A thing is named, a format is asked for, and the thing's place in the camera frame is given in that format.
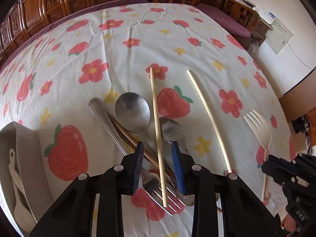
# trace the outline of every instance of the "yellow flower center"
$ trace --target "yellow flower center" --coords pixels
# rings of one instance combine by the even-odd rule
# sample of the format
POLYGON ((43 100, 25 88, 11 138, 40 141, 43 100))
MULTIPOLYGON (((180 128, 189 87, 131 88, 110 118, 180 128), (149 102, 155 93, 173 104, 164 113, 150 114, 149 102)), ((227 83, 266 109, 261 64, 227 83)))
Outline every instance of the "yellow flower center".
POLYGON ((229 102, 231 105, 234 105, 234 104, 235 104, 235 102, 234 102, 234 99, 233 99, 233 98, 229 98, 229 99, 228 99, 228 102, 229 102))
POLYGON ((96 68, 91 68, 91 69, 89 69, 89 73, 90 73, 90 74, 94 74, 96 71, 97 71, 96 68))

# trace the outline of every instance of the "chopstick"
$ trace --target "chopstick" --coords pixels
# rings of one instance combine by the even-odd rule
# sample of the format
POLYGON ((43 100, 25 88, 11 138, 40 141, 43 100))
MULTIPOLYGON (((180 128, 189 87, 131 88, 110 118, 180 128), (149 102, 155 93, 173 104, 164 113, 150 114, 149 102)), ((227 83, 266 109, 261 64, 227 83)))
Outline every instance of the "chopstick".
POLYGON ((162 139, 160 133, 158 106, 155 92, 154 84, 154 70, 150 68, 150 82, 151 82, 151 94, 153 97, 153 107, 154 107, 154 119, 155 119, 155 130, 156 130, 156 140, 157 140, 157 151, 158 151, 158 162, 159 162, 159 173, 160 173, 160 184, 162 191, 162 203, 165 208, 168 207, 168 194, 166 189, 166 176, 165 176, 165 164, 163 160, 163 150, 162 150, 162 139))
MULTIPOLYGON (((129 146, 131 146, 134 150, 137 146, 137 141, 135 138, 124 128, 122 127, 112 116, 110 113, 108 113, 109 118, 114 125, 116 131, 118 132, 119 136, 122 138, 123 141, 125 141, 129 146)), ((144 149, 144 157, 145 159, 153 165, 156 169, 159 170, 159 163, 157 158, 155 158, 153 155, 151 155, 147 150, 144 149)), ((165 168, 166 175, 169 176, 172 180, 176 181, 176 177, 173 172, 165 168)))
POLYGON ((214 117, 213 117, 213 115, 211 113, 211 110, 210 110, 210 108, 209 108, 209 106, 208 106, 208 104, 207 104, 207 102, 206 102, 206 100, 205 100, 205 98, 204 98, 204 96, 203 96, 198 84, 196 83, 194 77, 192 76, 191 72, 188 69, 187 69, 186 72, 188 73, 188 75, 189 75, 189 77, 190 77, 190 79, 191 79, 191 81, 192 81, 197 93, 199 94, 199 96, 200 96, 200 98, 202 100, 202 103, 203 103, 203 105, 204 105, 204 107, 206 109, 206 112, 207 112, 207 114, 208 114, 208 116, 209 116, 209 118, 210 118, 210 120, 212 122, 213 128, 215 130, 215 133, 216 133, 218 141, 219 141, 219 145, 220 145, 220 147, 222 149, 222 153, 223 153, 223 156, 224 156, 224 159, 225 159, 227 171, 228 171, 228 173, 232 173, 233 171, 232 171, 232 168, 230 167, 230 162, 228 160, 228 156, 227 156, 227 152, 226 152, 226 149, 225 149, 225 145, 224 145, 223 139, 222 139, 222 137, 221 137, 221 135, 219 133, 218 127, 217 127, 215 119, 214 119, 214 117))

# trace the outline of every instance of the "green leaf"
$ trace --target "green leaf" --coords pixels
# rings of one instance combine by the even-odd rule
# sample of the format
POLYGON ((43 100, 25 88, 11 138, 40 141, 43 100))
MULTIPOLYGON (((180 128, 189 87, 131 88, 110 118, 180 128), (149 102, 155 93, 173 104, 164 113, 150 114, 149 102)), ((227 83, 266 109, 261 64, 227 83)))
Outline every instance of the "green leaf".
POLYGON ((182 91, 181 91, 181 89, 180 89, 179 86, 174 86, 174 89, 177 91, 177 93, 178 93, 180 96, 182 96, 182 91))
POLYGON ((181 98, 186 100, 188 103, 193 103, 193 100, 187 96, 181 96, 181 98))
POLYGON ((56 143, 57 141, 57 138, 58 138, 58 135, 59 135, 59 132, 61 131, 61 125, 60 123, 56 126, 56 129, 55 129, 55 134, 54 134, 54 142, 56 143))
POLYGON ((50 152, 51 152, 51 150, 52 150, 52 148, 55 146, 55 144, 54 143, 51 143, 50 145, 48 145, 46 148, 45 148, 45 150, 44 150, 44 156, 45 157, 47 157, 49 154, 50 154, 50 152))

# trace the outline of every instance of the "silver fork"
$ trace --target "silver fork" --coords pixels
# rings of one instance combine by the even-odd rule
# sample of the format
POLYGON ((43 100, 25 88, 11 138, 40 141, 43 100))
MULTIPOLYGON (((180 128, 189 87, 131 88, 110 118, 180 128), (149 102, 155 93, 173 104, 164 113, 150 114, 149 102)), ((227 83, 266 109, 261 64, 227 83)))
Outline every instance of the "silver fork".
MULTIPOLYGON (((250 111, 250 114, 246 114, 244 116, 244 119, 247 121, 251 130, 256 135, 261 146, 264 148, 263 160, 267 161, 268 156, 269 156, 269 147, 272 141, 271 128, 268 122, 264 119, 263 116, 260 115, 260 113, 256 112, 255 110, 250 111)), ((268 198, 269 198, 269 176, 264 174, 261 199, 262 201, 267 201, 268 198)))
MULTIPOLYGON (((103 104, 99 98, 92 98, 89 101, 89 109, 91 110, 92 114, 96 117, 96 119, 99 121, 99 123, 103 126, 103 128, 107 131, 107 133, 110 135, 112 140, 115 142, 117 147, 121 150, 121 152, 124 155, 130 154, 130 151, 125 147, 122 139, 120 138, 119 134, 117 133, 116 129, 114 128, 105 108, 103 107, 103 104)), ((163 206, 162 203, 162 191, 161 191, 161 185, 160 185, 160 177, 156 173, 151 173, 141 168, 140 172, 141 178, 142 178, 142 184, 144 190, 147 192, 147 194, 156 202, 167 214, 172 214, 163 206)), ((177 198, 184 206, 185 204, 181 201, 178 194, 174 191, 172 186, 168 183, 166 183, 166 187, 168 191, 177 198)), ((174 204, 177 208, 181 209, 179 205, 170 198, 168 195, 169 201, 174 204)), ((171 210, 174 212, 177 212, 170 204, 169 206, 171 210)))

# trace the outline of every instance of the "metal utensil handle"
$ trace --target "metal utensil handle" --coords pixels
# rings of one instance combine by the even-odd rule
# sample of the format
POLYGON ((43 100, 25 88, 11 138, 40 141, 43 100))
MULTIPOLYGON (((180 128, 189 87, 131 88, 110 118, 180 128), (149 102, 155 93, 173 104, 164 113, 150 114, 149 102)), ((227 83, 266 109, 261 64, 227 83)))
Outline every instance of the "metal utensil handle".
POLYGON ((103 104, 99 98, 92 98, 89 101, 89 109, 96 119, 100 122, 103 128, 111 136, 112 140, 115 142, 117 147, 121 150, 124 155, 131 154, 131 152, 126 148, 119 134, 115 130, 103 104))

